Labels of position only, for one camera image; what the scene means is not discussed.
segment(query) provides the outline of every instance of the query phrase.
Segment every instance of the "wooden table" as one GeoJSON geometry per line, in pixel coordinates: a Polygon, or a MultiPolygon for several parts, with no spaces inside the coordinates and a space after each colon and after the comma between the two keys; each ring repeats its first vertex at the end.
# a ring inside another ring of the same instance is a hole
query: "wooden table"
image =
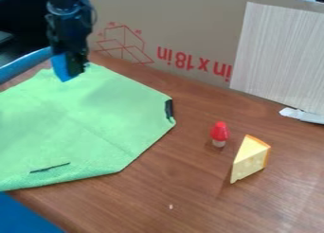
{"type": "Polygon", "coordinates": [[[173,97],[177,125],[114,175],[10,193],[68,232],[323,232],[324,127],[280,116],[275,102],[93,55],[173,97]],[[209,130],[226,121],[220,151],[209,130]],[[272,146],[268,167],[229,184],[245,134],[272,146]]]}

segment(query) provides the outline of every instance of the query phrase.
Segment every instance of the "green towel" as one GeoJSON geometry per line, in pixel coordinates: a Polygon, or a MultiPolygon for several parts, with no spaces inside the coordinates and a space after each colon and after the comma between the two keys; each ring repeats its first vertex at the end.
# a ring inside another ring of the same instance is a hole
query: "green towel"
{"type": "Polygon", "coordinates": [[[95,64],[40,71],[0,93],[0,191],[123,170],[174,126],[170,99],[95,64]]]}

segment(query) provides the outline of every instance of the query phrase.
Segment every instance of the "yellow cheese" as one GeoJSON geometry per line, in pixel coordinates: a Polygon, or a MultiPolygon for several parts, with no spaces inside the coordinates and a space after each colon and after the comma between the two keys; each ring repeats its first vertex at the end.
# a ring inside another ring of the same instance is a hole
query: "yellow cheese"
{"type": "Polygon", "coordinates": [[[263,141],[247,134],[235,157],[230,183],[233,184],[237,180],[264,169],[270,148],[263,141]]]}

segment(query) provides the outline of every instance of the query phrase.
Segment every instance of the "cardboard wall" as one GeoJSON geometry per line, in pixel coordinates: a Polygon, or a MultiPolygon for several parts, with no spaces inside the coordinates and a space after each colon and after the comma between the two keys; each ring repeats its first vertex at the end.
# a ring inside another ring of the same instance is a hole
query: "cardboard wall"
{"type": "Polygon", "coordinates": [[[303,0],[91,0],[103,54],[228,87],[247,2],[324,12],[303,0]]]}

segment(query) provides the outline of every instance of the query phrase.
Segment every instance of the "wood panel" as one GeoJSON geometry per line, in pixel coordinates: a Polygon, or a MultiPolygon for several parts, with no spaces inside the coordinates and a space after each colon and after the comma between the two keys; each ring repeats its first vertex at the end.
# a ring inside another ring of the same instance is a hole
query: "wood panel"
{"type": "Polygon", "coordinates": [[[14,198],[67,232],[322,231],[323,127],[280,116],[275,102],[120,60],[92,60],[172,96],[176,127],[121,173],[16,190],[14,198]],[[232,134],[223,150],[209,139],[216,120],[232,134]],[[245,134],[272,146],[269,165],[230,185],[245,134]]]}
{"type": "Polygon", "coordinates": [[[324,114],[324,14],[248,3],[230,87],[324,114]]]}

